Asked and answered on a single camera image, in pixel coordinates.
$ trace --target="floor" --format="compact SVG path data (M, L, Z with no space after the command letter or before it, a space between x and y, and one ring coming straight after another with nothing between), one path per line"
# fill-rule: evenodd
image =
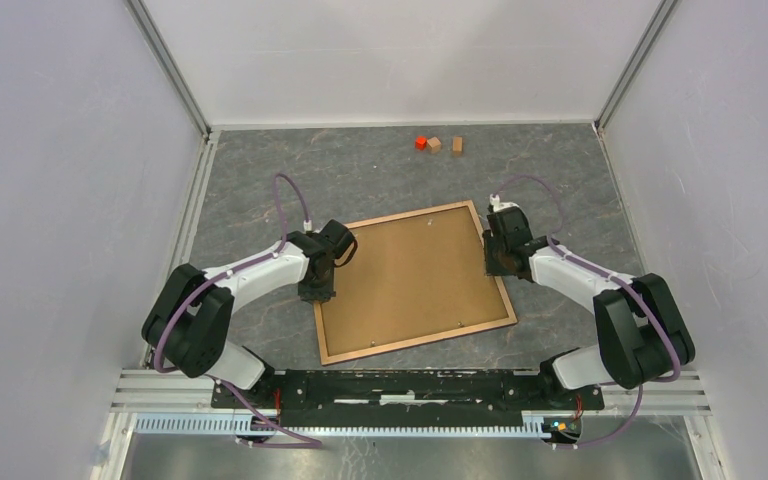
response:
M616 421L587 417L602 436ZM684 420L638 419L610 446L553 452L539 440L323 438L321 451L248 449L225 436L137 435L123 479L700 479Z
M414 149L418 135L438 136L437 155ZM464 155L450 155L452 137ZM568 224L558 237L606 267L641 273L611 173L590 125L481 125L309 130L227 131L216 156L191 263L218 266L259 252L280 236L270 178L295 179L316 225L343 223L471 199L480 213L487 197L517 173L544 177L561 192ZM291 229L301 213L283 190ZM535 233L558 215L541 187L522 183L503 200L523 208ZM505 279L519 319L512 327L345 362L331 368L528 368L596 342L592 315L549 289ZM294 287L274 291L232 318L229 340L246 345L272 366L322 368L313 308Z

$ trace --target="block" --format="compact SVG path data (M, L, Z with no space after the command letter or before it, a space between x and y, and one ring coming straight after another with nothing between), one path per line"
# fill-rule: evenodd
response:
M452 156L460 157L463 155L463 137L455 137L452 140Z
M437 137L431 137L428 139L428 149L431 153L437 153L443 148L443 144L440 143L440 139Z

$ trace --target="white wall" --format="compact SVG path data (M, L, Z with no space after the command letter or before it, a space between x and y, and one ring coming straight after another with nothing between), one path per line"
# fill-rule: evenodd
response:
M199 142L124 2L0 2L0 478L89 473Z
M768 479L768 4L679 4L607 148L696 341L732 473Z
M147 0L208 121L591 120L658 0Z

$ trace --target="purple cable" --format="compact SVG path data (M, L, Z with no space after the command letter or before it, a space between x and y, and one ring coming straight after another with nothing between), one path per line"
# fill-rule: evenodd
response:
M249 268L251 266L257 265L260 262L263 262L265 260L268 260L270 258L273 258L273 256L276 253L281 252L284 250L284 246L287 245L287 216L284 214L284 209L281 207L281 197L278 195L278 179L282 178L287 181L287 183L290 184L291 187L293 187L293 190L295 190L296 195L299 197L299 201L302 204L302 210L304 211L304 217L305 222L310 222L310 212L307 209L307 203L305 202L304 195L302 195L301 190L299 190L299 187L296 185L296 182L294 182L290 177L283 173L276 173L274 177L272 177L272 199L275 202L275 210L278 212L278 220L281 223L281 242L278 244L278 246L270 253L265 253L259 257L255 257L251 260L248 260L246 262L243 262L239 265L234 266L230 270L230 274L226 272L219 273L211 278L209 278L207 281L199 285L195 290L193 290L193 293L189 294L187 298L184 299L183 303L178 307L177 310L175 310L175 313L172 314L172 317L169 319L169 323L166 325L166 328L163 330L163 333L160 335L160 340L157 342L157 347L154 349L154 361L153 366L154 369L157 370L160 373L169 373L174 372L177 370L175 367L164 367L163 366L163 349L166 347L166 342L169 340L169 335L172 332L172 329L175 328L175 325L178 323L178 320L181 319L181 316L183 316L184 312L187 311L187 308L189 308L190 305L195 301L196 298L199 297L205 290L210 288L211 285L216 284L216 282L219 282L220 280L223 280L225 278L228 278L230 275L233 275L241 270L245 270L246 268ZM283 432L297 440L302 440L306 443L304 444L297 444L297 443L285 443L285 444L256 444L258 447L263 448L319 448L322 446L322 442L319 440L305 437L303 435L298 435L296 433L292 433L289 430L284 429L283 427L279 426L278 424L272 422L269 420L266 416L258 412L248 401L246 401L245 397L237 390L237 388L231 383L227 382L222 379L218 379L220 382L222 382L223 385L225 385L228 390L231 391L231 393L234 394L235 397L237 397L240 402L242 402L243 405L248 408L252 414L259 418L261 421L265 422L268 426Z
M549 192L549 196L552 197L552 201L555 203L555 207L557 207L558 209L558 216L559 216L558 226L546 235L546 240L549 243L549 247L551 247L555 253L560 255L562 259L569 260L571 263L578 265L581 268L584 268L590 272L593 272L596 275L599 275L600 277L608 279L609 281L619 285L620 288L622 288L626 293L628 293L628 295L634 300L637 306L639 306L640 309L643 311L643 313L646 315L646 319L649 321L649 324L652 325L652 328L655 329L655 332L658 334L658 338L660 338L661 341L664 343L664 348L667 350L667 354L670 356L670 362L672 363L672 367L673 367L672 374L668 377L655 379L655 381L672 382L678 379L679 375L681 375L681 362L678 359L678 353L676 352L675 347L673 347L672 342L670 342L670 339L667 336L667 332L665 332L664 328L661 327L661 325L655 320L655 314L652 313L652 310L649 308L648 305L646 305L646 302L643 301L643 298L637 292L635 292L634 289L632 289L628 283L611 275L610 272L584 260L581 257L578 257L572 253L564 252L558 246L558 244L554 243L555 239L552 238L552 235L560 233L561 230L563 230L564 225L566 224L566 213L564 212L563 205L561 204L560 195L558 194L557 190L555 190L555 188L549 184L549 182L547 182L546 180L538 176L523 173L506 180L498 189L496 189L495 192L493 192L493 196L498 197L499 194L502 192L502 190L504 190L505 188L509 187L511 184L518 182L519 180L522 180L524 178L533 180L539 183L540 185L542 185L543 188L545 188L546 191ZM628 427L631 425L632 420L634 420L634 418L637 416L637 412L640 410L640 404L642 402L643 402L643 385L641 384L637 390L637 401L634 404L634 408L631 410L631 414L629 414L625 422L623 422L623 424L620 425L620 427L614 430L612 433L602 438L589 440L587 442L582 442L574 446L561 445L561 444L553 444L553 445L556 448L561 448L564 450L573 450L573 449L582 448L582 447L592 447L592 446L596 446L601 443L607 442L615 438L617 435L621 434L622 432L626 431L626 429L628 429Z

